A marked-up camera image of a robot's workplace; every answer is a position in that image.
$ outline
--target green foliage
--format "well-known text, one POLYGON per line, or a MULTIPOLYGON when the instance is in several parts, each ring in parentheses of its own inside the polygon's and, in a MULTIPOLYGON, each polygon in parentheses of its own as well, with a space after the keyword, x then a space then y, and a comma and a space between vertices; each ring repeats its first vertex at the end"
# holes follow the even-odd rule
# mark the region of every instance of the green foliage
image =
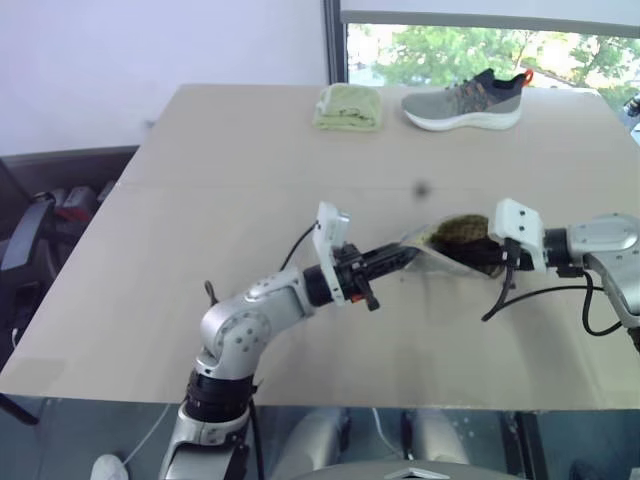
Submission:
POLYGON ((402 85, 449 85, 488 67, 510 76, 521 42, 512 30, 410 26, 394 34, 387 52, 391 64, 377 63, 373 69, 385 83, 402 85))
POLYGON ((573 70, 573 81, 582 87, 587 85, 591 72, 608 78, 618 78, 629 70, 624 63, 625 54, 640 58, 640 42, 633 38, 580 35, 578 45, 571 56, 582 64, 573 70))
POLYGON ((636 93, 638 93, 637 87, 630 87, 629 85, 619 85, 611 88, 601 88, 598 90, 602 98, 609 104, 612 110, 618 111, 622 106, 636 93))

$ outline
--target table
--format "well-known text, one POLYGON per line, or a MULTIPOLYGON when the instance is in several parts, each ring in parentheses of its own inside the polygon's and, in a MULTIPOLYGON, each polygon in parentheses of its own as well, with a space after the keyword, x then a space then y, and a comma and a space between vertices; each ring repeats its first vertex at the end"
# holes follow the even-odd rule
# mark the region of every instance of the table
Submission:
MULTIPOLYGON (((430 133, 383 89, 374 134, 315 130, 320 87, 181 88, 132 159, 0 375, 0 391, 179 402, 200 348, 202 283, 220 298, 274 272, 320 200, 352 214, 362 251, 510 196, 563 226, 640 214, 640 149, 601 98, 528 89, 503 132, 430 133), (428 182, 430 195, 413 195, 428 182)), ((294 257, 316 263, 311 242, 294 257)), ((517 292, 563 283, 523 273, 517 292)), ((580 292, 514 305, 487 324, 495 280, 402 272, 382 308, 318 310, 278 336, 260 404, 499 410, 639 408, 640 358, 623 331, 592 338, 580 292)), ((616 318, 596 296, 594 328, 616 318)))

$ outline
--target white shoe sole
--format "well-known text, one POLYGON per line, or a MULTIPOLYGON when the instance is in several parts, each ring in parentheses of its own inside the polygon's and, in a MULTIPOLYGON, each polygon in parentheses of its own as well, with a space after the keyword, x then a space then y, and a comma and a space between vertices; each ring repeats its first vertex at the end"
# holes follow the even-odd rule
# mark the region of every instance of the white shoe sole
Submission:
POLYGON ((441 120, 431 120, 428 118, 421 118, 413 115, 406 110, 404 113, 407 115, 415 125, 425 130, 433 130, 436 132, 442 132, 444 130, 451 130, 458 127, 478 127, 487 128, 489 130, 506 130, 513 127, 518 120, 520 120, 521 110, 518 107, 511 113, 485 113, 474 112, 465 113, 464 115, 458 115, 451 118, 443 118, 441 120))

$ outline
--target floor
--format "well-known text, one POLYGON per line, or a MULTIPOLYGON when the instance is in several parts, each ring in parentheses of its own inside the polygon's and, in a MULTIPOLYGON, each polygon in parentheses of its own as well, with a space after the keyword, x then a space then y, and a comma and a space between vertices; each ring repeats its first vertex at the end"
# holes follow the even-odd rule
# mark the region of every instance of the floor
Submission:
MULTIPOLYGON (((88 479, 94 459, 103 453, 121 458, 154 424, 163 405, 84 400, 16 398, 41 422, 27 427, 0 412, 0 477, 3 480, 88 479)), ((155 480, 177 407, 172 406, 154 435, 128 465, 131 480, 155 480)), ((265 464, 270 471, 279 446, 307 409, 270 407, 260 411, 265 464)), ((350 409, 350 446, 343 462, 392 458, 375 431, 369 409, 350 409)), ((505 469, 495 412, 448 411, 471 461, 505 469)), ((393 443, 399 438, 399 410, 381 410, 382 425, 393 443)), ((550 479, 567 479, 571 462, 581 458, 603 478, 628 479, 640 465, 640 411, 556 412, 538 415, 550 479)), ((255 480, 255 464, 247 480, 255 480)))

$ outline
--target yellow-green towel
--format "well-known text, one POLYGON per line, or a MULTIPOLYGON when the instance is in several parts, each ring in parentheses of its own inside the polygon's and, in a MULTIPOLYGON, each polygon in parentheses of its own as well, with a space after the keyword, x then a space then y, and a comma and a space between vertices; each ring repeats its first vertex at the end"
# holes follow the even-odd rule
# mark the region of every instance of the yellow-green towel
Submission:
POLYGON ((380 94, 370 87, 335 83, 320 94, 313 125, 328 130, 379 130, 382 125, 380 94))

